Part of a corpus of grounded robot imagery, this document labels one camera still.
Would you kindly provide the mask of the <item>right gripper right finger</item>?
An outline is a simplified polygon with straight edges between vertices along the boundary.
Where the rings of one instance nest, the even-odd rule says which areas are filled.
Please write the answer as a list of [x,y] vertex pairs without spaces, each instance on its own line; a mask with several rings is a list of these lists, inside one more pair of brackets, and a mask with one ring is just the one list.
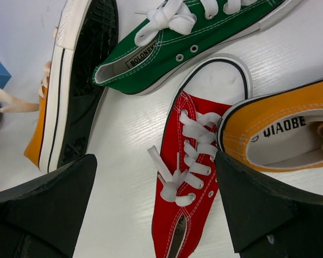
[[218,151],[217,183],[240,257],[323,257],[323,196],[262,174]]

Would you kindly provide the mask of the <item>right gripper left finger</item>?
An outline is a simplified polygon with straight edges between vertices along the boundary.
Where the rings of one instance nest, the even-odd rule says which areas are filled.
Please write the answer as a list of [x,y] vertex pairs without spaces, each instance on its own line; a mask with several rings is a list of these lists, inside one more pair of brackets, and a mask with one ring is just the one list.
[[97,169],[87,154],[0,192],[0,257],[72,257]]

